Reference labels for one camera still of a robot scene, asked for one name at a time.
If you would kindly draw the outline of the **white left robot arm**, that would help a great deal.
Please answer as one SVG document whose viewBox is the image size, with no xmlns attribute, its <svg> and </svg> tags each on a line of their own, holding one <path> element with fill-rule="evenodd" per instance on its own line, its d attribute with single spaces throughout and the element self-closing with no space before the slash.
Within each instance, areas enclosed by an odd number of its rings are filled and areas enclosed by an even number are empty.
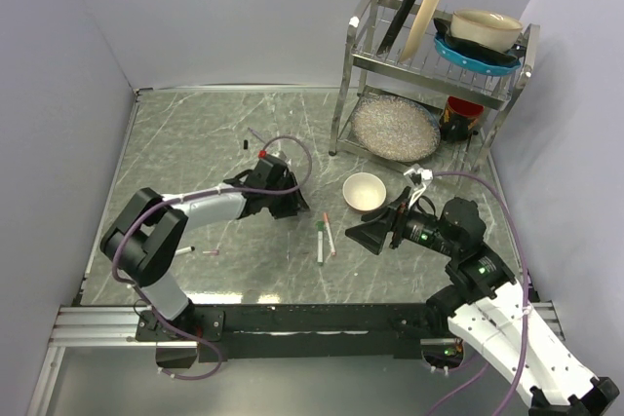
<svg viewBox="0 0 624 416">
<path fill-rule="evenodd" d="M 138 190 L 99 249 L 112 263 L 113 278 L 134 288 L 160 315 L 159 328 L 179 340 L 197 322 L 192 300 L 170 273 L 184 233 L 265 208 L 275 219 L 309 210 L 288 164 L 274 156 L 261 157 L 253 169 L 204 191 L 165 196 L 151 188 Z"/>
</svg>

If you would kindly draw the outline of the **white green marker pen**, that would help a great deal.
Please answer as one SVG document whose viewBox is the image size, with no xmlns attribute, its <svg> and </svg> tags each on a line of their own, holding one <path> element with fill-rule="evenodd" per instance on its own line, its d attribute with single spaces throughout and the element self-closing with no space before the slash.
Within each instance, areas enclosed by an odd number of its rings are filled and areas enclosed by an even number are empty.
<svg viewBox="0 0 624 416">
<path fill-rule="evenodd" d="M 317 264 L 322 265 L 324 258 L 324 231 L 320 229 L 317 231 Z"/>
</svg>

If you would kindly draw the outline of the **white black marker pen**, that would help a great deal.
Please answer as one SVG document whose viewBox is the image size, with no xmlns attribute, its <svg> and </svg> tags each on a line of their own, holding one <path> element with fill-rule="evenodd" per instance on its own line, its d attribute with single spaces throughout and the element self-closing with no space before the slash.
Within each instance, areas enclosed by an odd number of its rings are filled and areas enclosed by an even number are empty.
<svg viewBox="0 0 624 416">
<path fill-rule="evenodd" d="M 188 254 L 188 253 L 191 253 L 193 251 L 195 251 L 195 247 L 194 246 L 188 246 L 188 247 L 180 248 L 180 249 L 177 249 L 175 251 L 175 256 Z"/>
</svg>

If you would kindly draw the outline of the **purple pen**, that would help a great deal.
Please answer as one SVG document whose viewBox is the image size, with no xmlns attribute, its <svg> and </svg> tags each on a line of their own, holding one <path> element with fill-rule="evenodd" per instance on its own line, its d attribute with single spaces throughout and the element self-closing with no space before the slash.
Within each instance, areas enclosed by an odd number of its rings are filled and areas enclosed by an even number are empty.
<svg viewBox="0 0 624 416">
<path fill-rule="evenodd" d="M 249 128 L 248 127 L 248 131 L 256 138 L 258 139 L 260 142 L 262 142 L 263 144 L 266 143 L 266 140 L 263 138 L 263 136 L 256 130 Z"/>
</svg>

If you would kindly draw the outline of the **white orange marker pen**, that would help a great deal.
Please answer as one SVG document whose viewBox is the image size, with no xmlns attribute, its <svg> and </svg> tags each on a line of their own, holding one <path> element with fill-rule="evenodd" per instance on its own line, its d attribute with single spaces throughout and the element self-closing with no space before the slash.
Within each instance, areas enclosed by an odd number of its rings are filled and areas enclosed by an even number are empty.
<svg viewBox="0 0 624 416">
<path fill-rule="evenodd" d="M 326 212 L 323 212 L 323 222 L 326 228 L 326 232 L 328 235 L 328 239 L 329 239 L 329 246 L 330 246 L 330 251 L 331 251 L 331 256 L 336 256 L 337 252 L 336 252 L 336 247 L 335 247 L 335 243 L 334 243 L 334 237 L 333 237 L 333 233 L 332 233 L 332 227 L 330 224 L 330 220 L 329 220 L 329 216 Z"/>
</svg>

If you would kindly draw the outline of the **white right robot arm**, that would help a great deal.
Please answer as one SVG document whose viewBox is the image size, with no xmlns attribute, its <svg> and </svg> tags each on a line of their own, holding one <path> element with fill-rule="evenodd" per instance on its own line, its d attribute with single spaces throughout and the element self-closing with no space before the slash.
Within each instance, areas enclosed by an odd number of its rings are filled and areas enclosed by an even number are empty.
<svg viewBox="0 0 624 416">
<path fill-rule="evenodd" d="M 363 216 L 347 238 L 373 254 L 411 241 L 448 257 L 451 284 L 431 296 L 428 328 L 469 344 L 510 384 L 531 415 L 603 415 L 620 391 L 583 365 L 537 313 L 525 286 L 485 242 L 475 202 L 455 197 L 440 215 L 394 202 Z"/>
</svg>

